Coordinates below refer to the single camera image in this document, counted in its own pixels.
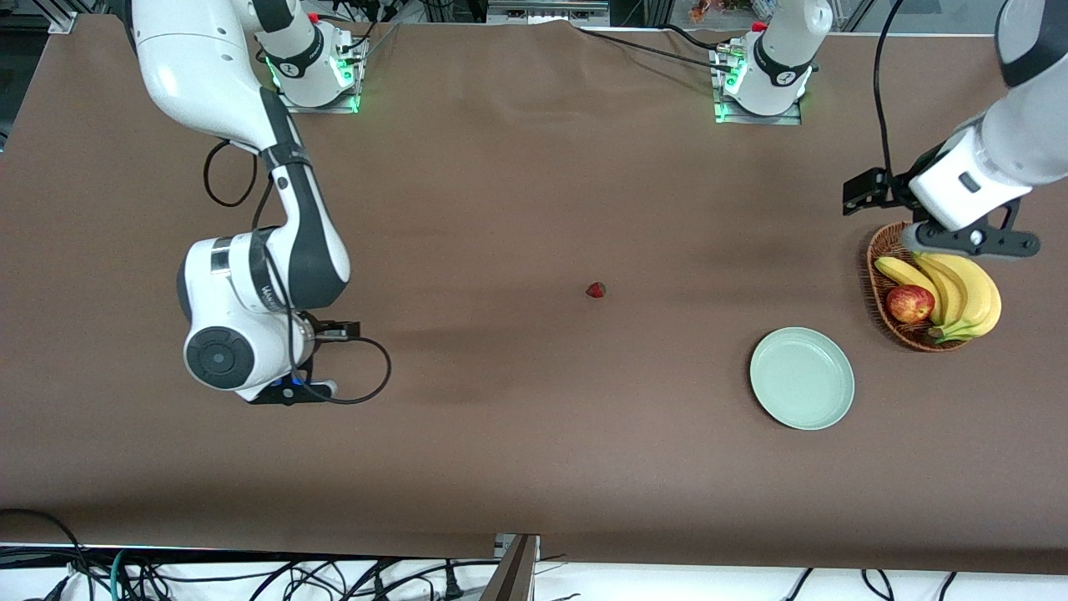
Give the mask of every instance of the plate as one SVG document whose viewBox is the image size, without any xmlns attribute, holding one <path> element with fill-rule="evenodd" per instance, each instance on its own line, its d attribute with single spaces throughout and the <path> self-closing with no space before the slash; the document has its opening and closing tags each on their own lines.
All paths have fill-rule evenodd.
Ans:
<svg viewBox="0 0 1068 601">
<path fill-rule="evenodd" d="M 853 404 L 853 368 L 846 354 L 806 328 L 764 337 L 753 351 L 749 379 L 771 417 L 798 430 L 833 426 Z"/>
</svg>

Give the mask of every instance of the banana bunch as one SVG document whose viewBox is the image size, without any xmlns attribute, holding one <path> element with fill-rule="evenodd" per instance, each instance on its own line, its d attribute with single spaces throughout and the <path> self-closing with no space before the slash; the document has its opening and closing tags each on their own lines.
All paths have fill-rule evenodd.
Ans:
<svg viewBox="0 0 1068 601">
<path fill-rule="evenodd" d="M 925 287 L 934 296 L 930 320 L 937 328 L 930 335 L 938 344 L 978 338 L 998 326 L 1001 292 L 983 267 L 955 254 L 915 252 L 913 257 L 923 272 L 893 256 L 880 256 L 875 264 L 897 283 Z"/>
</svg>

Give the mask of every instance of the fruit basket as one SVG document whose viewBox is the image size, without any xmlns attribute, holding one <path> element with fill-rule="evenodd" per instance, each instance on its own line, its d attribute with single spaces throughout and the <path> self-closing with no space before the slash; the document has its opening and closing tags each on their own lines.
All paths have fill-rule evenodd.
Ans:
<svg viewBox="0 0 1068 601">
<path fill-rule="evenodd" d="M 915 259 L 912 257 L 912 253 L 901 246 L 900 242 L 901 231 L 904 231 L 909 224 L 910 223 L 908 221 L 891 223 L 876 232 L 871 237 L 871 241 L 868 242 L 867 251 L 864 257 L 864 269 L 867 271 L 868 279 L 868 302 L 874 307 L 874 312 L 878 313 L 879 318 L 882 320 L 886 330 L 890 331 L 894 338 L 909 349 L 912 349 L 913 351 L 924 351 L 927 353 L 944 353 L 946 351 L 954 351 L 967 345 L 968 342 L 949 341 L 941 345 L 936 345 L 934 339 L 927 334 L 927 330 L 931 328 L 930 322 L 925 321 L 923 323 L 911 326 L 898 323 L 897 320 L 890 315 L 890 311 L 886 309 L 886 294 L 889 294 L 890 290 L 897 285 L 897 283 L 879 272 L 879 269 L 875 267 L 875 259 L 879 256 L 885 256 L 889 254 L 909 263 L 913 267 L 918 267 Z"/>
</svg>

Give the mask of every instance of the metal mounting plate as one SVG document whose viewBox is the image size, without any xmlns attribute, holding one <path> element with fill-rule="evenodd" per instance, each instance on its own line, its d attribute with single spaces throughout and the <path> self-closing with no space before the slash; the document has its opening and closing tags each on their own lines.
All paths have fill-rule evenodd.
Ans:
<svg viewBox="0 0 1068 601">
<path fill-rule="evenodd" d="M 744 46 L 741 37 L 732 38 L 729 42 L 719 44 L 714 50 L 708 51 L 708 62 L 712 64 L 727 65 L 737 68 L 744 60 Z M 790 108 L 782 114 L 774 116 L 763 116 L 753 114 L 741 108 L 738 100 L 734 99 L 723 90 L 727 80 L 734 77 L 737 72 L 724 73 L 722 70 L 709 69 L 712 75 L 712 100 L 716 106 L 717 123 L 752 123 L 758 125 L 801 125 L 801 104 L 794 100 Z"/>
<path fill-rule="evenodd" d="M 342 29 L 340 35 L 340 45 L 347 46 L 352 43 L 352 34 L 348 31 Z M 352 85 L 344 90 L 336 98 L 332 101 L 327 102 L 320 107 L 304 107 L 294 104 L 289 98 L 286 97 L 285 92 L 282 91 L 281 85 L 278 84 L 278 79 L 274 78 L 274 86 L 279 90 L 279 96 L 282 98 L 282 102 L 285 105 L 289 112 L 325 112 L 332 114 L 349 114 L 354 112 L 360 112 L 360 95 L 363 92 L 363 79 L 367 70 L 367 50 L 371 47 L 371 41 L 364 39 L 357 47 L 352 48 L 347 52 L 340 52 L 337 54 L 339 61 L 354 60 L 355 62 L 350 65 L 339 65 L 337 70 L 341 77 L 351 78 Z"/>
</svg>

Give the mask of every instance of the apple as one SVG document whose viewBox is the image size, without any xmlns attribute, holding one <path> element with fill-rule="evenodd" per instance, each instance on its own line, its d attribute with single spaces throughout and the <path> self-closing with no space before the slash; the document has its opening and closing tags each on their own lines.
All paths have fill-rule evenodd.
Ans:
<svg viewBox="0 0 1068 601">
<path fill-rule="evenodd" d="M 934 310 L 934 295 L 918 285 L 899 285 L 886 294 L 886 307 L 901 323 L 920 323 Z"/>
</svg>

